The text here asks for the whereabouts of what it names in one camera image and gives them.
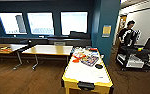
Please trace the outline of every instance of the man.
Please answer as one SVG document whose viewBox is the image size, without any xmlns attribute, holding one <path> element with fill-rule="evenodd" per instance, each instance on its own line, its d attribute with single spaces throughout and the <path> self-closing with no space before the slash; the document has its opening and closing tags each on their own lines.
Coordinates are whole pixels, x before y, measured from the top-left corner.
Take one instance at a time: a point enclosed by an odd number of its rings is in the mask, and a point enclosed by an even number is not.
<svg viewBox="0 0 150 94">
<path fill-rule="evenodd" d="M 119 35 L 118 35 L 118 38 L 119 38 L 119 41 L 120 41 L 120 44 L 119 44 L 119 47 L 118 47 L 118 54 L 124 54 L 121 47 L 124 46 L 125 44 L 128 44 L 126 42 L 129 42 L 132 34 L 133 34 L 133 30 L 131 29 L 133 26 L 134 26 L 135 22 L 132 20 L 132 21 L 129 21 L 127 23 L 127 28 L 124 28 L 120 31 Z"/>
</svg>

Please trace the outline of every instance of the paper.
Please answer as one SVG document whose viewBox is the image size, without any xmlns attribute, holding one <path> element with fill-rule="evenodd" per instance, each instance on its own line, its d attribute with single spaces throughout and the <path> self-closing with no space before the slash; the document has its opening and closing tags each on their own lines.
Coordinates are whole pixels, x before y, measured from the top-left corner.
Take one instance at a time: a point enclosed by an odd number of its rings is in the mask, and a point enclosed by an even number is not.
<svg viewBox="0 0 150 94">
<path fill-rule="evenodd" d="M 111 25 L 104 25 L 102 37 L 109 37 L 111 33 Z"/>
</svg>

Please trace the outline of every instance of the red item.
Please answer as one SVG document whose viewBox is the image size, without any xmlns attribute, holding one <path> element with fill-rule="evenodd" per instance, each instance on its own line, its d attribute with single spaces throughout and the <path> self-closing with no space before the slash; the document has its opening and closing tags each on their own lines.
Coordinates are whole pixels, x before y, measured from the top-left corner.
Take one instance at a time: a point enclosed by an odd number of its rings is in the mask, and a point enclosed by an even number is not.
<svg viewBox="0 0 150 94">
<path fill-rule="evenodd" d="M 74 63 L 78 63 L 79 62 L 79 59 L 75 59 L 73 60 Z"/>
<path fill-rule="evenodd" d="M 90 50 L 98 51 L 98 49 L 97 49 L 97 48 L 90 48 Z"/>
</svg>

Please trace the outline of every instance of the person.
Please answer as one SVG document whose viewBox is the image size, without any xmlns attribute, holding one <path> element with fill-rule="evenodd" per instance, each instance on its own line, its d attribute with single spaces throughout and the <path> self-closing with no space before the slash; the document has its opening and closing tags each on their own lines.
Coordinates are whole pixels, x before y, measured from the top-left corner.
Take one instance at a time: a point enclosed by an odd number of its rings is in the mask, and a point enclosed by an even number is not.
<svg viewBox="0 0 150 94">
<path fill-rule="evenodd" d="M 120 44 L 119 44 L 119 47 L 118 47 L 118 54 L 124 54 L 123 50 L 121 49 L 122 46 L 125 46 L 125 42 L 127 42 L 127 34 L 132 34 L 132 32 L 134 32 L 132 30 L 132 27 L 134 26 L 135 22 L 132 20 L 132 21 L 129 21 L 127 23 L 127 28 L 124 28 L 122 29 L 120 32 L 119 32 L 119 35 L 118 35 L 118 38 L 119 38 L 119 41 L 120 41 Z"/>
</svg>

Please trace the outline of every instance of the tabletop clutter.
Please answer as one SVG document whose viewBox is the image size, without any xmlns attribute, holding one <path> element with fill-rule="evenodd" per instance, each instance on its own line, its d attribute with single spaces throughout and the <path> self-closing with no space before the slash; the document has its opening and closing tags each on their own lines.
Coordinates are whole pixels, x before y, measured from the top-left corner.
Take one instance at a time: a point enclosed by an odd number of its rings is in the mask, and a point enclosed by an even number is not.
<svg viewBox="0 0 150 94">
<path fill-rule="evenodd" d="M 72 62 L 74 63 L 83 63 L 87 66 L 92 67 L 99 60 L 97 48 L 81 48 L 76 47 L 73 57 L 75 58 Z"/>
</svg>

